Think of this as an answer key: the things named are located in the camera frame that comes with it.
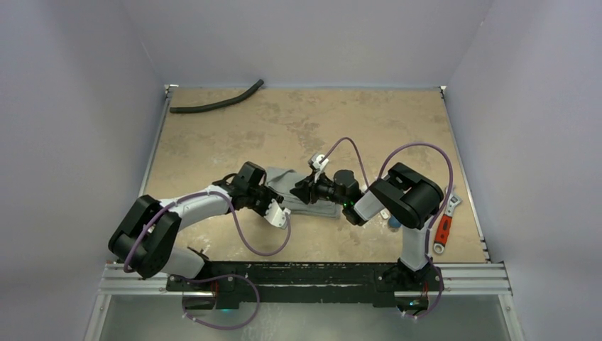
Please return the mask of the grey cloth napkin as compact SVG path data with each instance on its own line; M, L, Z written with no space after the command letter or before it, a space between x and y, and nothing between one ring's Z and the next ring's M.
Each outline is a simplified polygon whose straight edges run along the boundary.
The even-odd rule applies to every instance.
M339 205L325 200L312 202L311 192L307 192L305 188L296 190L297 183L305 178L306 175L291 168L266 168L266 185L283 197L282 206L292 214L339 219Z

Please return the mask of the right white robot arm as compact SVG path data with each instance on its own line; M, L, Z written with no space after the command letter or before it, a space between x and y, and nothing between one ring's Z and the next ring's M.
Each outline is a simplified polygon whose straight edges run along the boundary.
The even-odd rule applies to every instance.
M338 170L333 178L314 170L297 181L290 194L305 204L322 200L342 207L346 220L363 226L382 210L400 223L402 254L392 269L393 278L404 287L415 289L434 269L427 248L429 230L425 226L444 199L442 189L430 179L403 163L396 163L384 178L362 190L351 170Z

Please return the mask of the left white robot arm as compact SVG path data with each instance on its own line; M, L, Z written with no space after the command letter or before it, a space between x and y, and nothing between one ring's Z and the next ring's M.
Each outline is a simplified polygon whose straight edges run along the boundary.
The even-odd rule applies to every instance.
M150 278L163 272L184 277L193 290L207 288L212 272L200 251L176 247L178 233L220 215L235 216L249 209L274 227L290 229L290 210L283 197L268 186L264 168L245 162L206 188L181 197L157 200L138 197L108 242L109 251L123 262L126 273Z

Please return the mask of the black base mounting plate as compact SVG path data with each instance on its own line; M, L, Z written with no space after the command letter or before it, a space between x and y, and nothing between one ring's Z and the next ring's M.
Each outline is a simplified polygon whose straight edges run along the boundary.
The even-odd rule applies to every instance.
M442 287L438 267L416 272L393 263L213 261L192 280L171 275L167 290L206 296L217 309L240 303L362 303L375 308L427 308Z

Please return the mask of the red adjustable wrench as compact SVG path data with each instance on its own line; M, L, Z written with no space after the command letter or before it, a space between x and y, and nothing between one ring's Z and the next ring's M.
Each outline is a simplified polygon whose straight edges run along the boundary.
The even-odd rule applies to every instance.
M451 230L453 215L456 207L462 203L462 199L455 193L455 186L452 187L451 195L447 201L447 206L443 211L439 225L434 237L433 252L441 255L444 253L449 233Z

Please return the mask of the aluminium frame rail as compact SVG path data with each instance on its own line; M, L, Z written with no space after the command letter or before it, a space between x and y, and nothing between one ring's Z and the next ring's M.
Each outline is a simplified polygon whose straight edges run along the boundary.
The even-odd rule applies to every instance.
M503 264L439 264L446 296L510 295L512 288ZM137 274L126 274L118 264L107 264L99 284L102 295L172 295L184 291L169 291L169 275L160 273L150 279Z

